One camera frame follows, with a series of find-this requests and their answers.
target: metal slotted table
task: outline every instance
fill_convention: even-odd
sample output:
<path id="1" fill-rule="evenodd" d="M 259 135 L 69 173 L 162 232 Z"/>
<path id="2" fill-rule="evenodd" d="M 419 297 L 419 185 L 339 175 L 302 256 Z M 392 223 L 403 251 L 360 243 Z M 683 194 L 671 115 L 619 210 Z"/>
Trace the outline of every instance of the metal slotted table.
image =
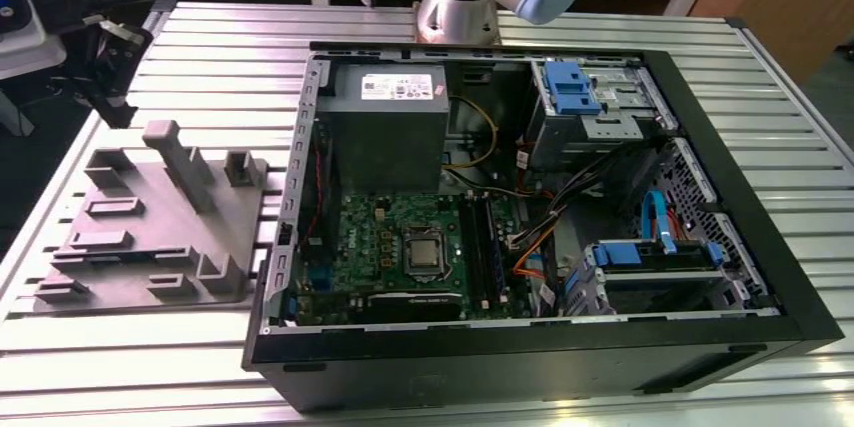
<path id="1" fill-rule="evenodd" d="M 206 159 L 250 148 L 266 159 L 258 244 L 270 244 L 308 41 L 412 41 L 408 9 L 179 3 L 158 34 L 131 102 L 129 130 L 92 115 L 0 268 L 0 420 L 24 425 L 219 425 L 352 420 L 408 425 L 845 425 L 854 419 L 854 155 L 746 30 L 719 19 L 568 15 L 534 27 L 506 15 L 504 44 L 670 51 L 849 338 L 767 362 L 686 395 L 346 412 L 306 417 L 240 369 L 250 312 L 202 307 L 141 314 L 32 314 L 88 179 L 96 147 L 154 159 L 152 119 L 175 119 Z M 255 252 L 254 268 L 263 260 Z"/>

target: motherboard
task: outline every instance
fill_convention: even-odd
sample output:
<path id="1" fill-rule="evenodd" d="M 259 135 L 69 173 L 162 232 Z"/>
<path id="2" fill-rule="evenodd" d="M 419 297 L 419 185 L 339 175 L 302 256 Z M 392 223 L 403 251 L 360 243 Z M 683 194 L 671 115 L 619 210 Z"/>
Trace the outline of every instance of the motherboard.
<path id="1" fill-rule="evenodd" d="M 363 314 L 375 322 L 378 312 L 384 322 L 522 314 L 524 294 L 504 278 L 516 222 L 515 200 L 503 196 L 346 196 L 335 260 L 308 269 L 300 323 L 362 323 Z"/>

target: green circuit board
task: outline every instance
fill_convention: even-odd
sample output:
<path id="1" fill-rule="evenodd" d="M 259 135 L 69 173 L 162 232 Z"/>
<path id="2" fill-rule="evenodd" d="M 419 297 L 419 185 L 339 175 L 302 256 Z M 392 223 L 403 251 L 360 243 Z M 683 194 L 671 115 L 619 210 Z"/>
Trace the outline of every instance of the green circuit board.
<path id="1" fill-rule="evenodd" d="M 515 230 L 512 200 L 494 197 L 492 218 L 500 235 Z M 443 195 L 352 195 L 343 199 L 332 291 L 440 290 L 459 293 L 468 306 L 466 245 L 458 197 Z M 446 274 L 418 278 L 406 272 L 404 242 L 411 229 L 443 236 Z M 502 318 L 502 309 L 467 309 L 467 318 Z"/>

